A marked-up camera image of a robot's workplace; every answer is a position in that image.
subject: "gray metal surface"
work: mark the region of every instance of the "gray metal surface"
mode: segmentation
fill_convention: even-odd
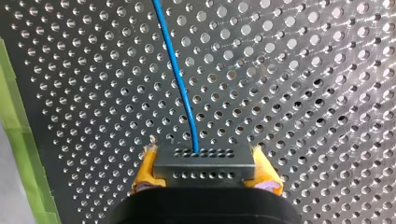
[[[1,121],[0,180],[0,223],[35,224],[35,217]]]
[[[396,222],[394,0],[163,3],[202,142],[262,145],[306,224]],[[190,143],[152,5],[1,5],[61,218],[104,223],[150,134]]]
[[[254,179],[255,164],[247,146],[232,148],[201,146],[200,153],[190,147],[159,146],[153,168],[154,177],[165,179],[169,187],[241,187]]]

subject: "green edge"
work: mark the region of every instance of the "green edge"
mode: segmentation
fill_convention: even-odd
[[[60,224],[3,39],[0,39],[0,102],[0,120],[6,129],[35,221]]]

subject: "cable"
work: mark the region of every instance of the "cable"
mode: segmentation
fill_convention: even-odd
[[[161,9],[160,0],[152,0],[154,5],[155,13],[157,14],[158,21],[161,25],[161,30],[163,32],[163,38],[165,40],[166,48],[168,49],[169,58],[171,60],[173,72],[175,75],[175,79],[177,82],[178,89],[180,91],[181,99],[183,100],[184,109],[187,113],[187,118],[189,119],[190,129],[191,129],[191,137],[192,137],[192,149],[194,153],[198,153],[200,151],[199,141],[198,141],[198,131],[197,126],[195,124],[195,117],[192,113],[189,96],[187,95],[186,88],[184,87],[183,79],[180,76],[180,69],[177,64],[177,58],[175,55],[175,50],[172,46],[172,39],[169,35],[168,27],[166,26],[166,20],[163,15],[163,10]]]

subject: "hole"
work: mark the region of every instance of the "hole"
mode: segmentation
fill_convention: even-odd
[[[211,55],[211,54],[206,54],[204,57],[205,63],[213,63],[214,60],[215,59],[214,59],[213,55]]]
[[[238,10],[241,13],[245,13],[246,11],[248,11],[248,4],[246,2],[239,3]]]
[[[199,96],[199,95],[194,95],[194,96],[192,97],[192,101],[193,101],[195,104],[201,103],[201,96]]]
[[[293,26],[293,25],[295,24],[295,22],[296,22],[296,19],[295,19],[294,17],[292,17],[292,16],[289,16],[289,17],[287,17],[287,18],[285,19],[285,24],[286,24],[288,27]]]
[[[215,119],[221,119],[221,117],[222,117],[222,112],[221,112],[221,111],[219,111],[219,110],[218,110],[218,111],[216,111],[216,112],[215,112],[215,116],[214,116],[214,117],[215,117]]]
[[[179,16],[177,18],[177,24],[179,26],[184,26],[187,23],[187,18],[185,16]]]
[[[234,173],[228,173],[227,174],[227,178],[233,179],[233,178],[235,178],[235,174]]]
[[[188,58],[186,59],[186,65],[187,65],[188,67],[194,66],[194,64],[195,64],[195,61],[194,61],[194,59],[193,59],[192,57],[188,57]]]
[[[220,32],[220,36],[222,39],[228,39],[230,37],[231,33],[228,29],[222,29]]]
[[[190,44],[191,40],[188,37],[184,36],[183,38],[181,38],[181,45],[183,47],[188,47]]]
[[[231,60],[231,58],[233,58],[233,52],[229,49],[224,51],[223,57],[225,60]]]
[[[207,81],[209,81],[210,83],[216,82],[217,79],[218,77],[214,74],[210,74],[209,76],[207,76]]]
[[[229,80],[233,80],[234,78],[236,78],[236,72],[234,70],[231,70],[227,73],[227,78]]]
[[[211,96],[211,99],[213,102],[216,102],[220,98],[220,95],[216,92],[214,92]]]
[[[247,24],[243,25],[241,28],[242,35],[248,35],[251,32],[251,27]]]
[[[225,130],[224,129],[218,129],[218,136],[224,136]]]
[[[234,117],[238,118],[241,114],[242,114],[242,110],[241,109],[236,108],[236,109],[233,110],[233,116]]]
[[[174,179],[180,178],[180,173],[178,173],[178,172],[173,172],[173,178],[174,178]]]
[[[190,82],[190,85],[195,86],[198,83],[198,78],[191,77],[189,82]]]
[[[224,18],[225,15],[227,15],[227,8],[226,7],[219,7],[217,12],[218,12],[218,16],[220,18]]]
[[[254,115],[258,115],[262,112],[262,109],[259,106],[254,106],[251,110]]]
[[[203,33],[201,35],[201,42],[202,43],[205,44],[205,43],[209,42],[209,40],[210,40],[210,35],[208,33]]]
[[[232,99],[235,99],[236,97],[238,97],[238,95],[239,95],[238,91],[231,91],[230,92],[230,97]]]
[[[205,21],[206,20],[206,12],[204,11],[199,11],[197,13],[197,20],[198,21]]]
[[[246,47],[244,49],[244,54],[247,57],[250,57],[254,53],[254,49],[252,47]]]

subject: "yellow clip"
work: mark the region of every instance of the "yellow clip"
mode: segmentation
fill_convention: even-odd
[[[262,147],[255,146],[253,148],[253,158],[256,164],[254,179],[245,181],[245,186],[253,188],[263,181],[275,181],[280,187],[274,189],[274,194],[281,195],[283,192],[283,182],[271,165],[271,162],[262,153]]]

